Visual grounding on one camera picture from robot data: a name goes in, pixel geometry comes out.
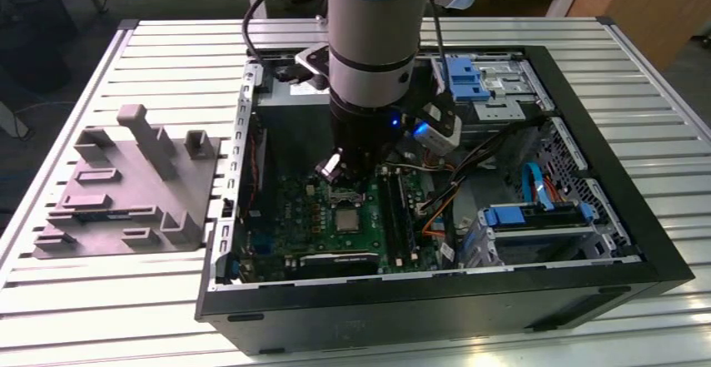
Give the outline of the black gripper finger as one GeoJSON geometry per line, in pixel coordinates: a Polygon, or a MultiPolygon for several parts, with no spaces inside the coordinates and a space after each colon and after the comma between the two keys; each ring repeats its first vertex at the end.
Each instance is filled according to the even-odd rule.
{"type": "Polygon", "coordinates": [[[329,186],[343,186],[345,174],[343,169],[341,154],[335,152],[331,157],[316,165],[316,174],[329,186]]]}

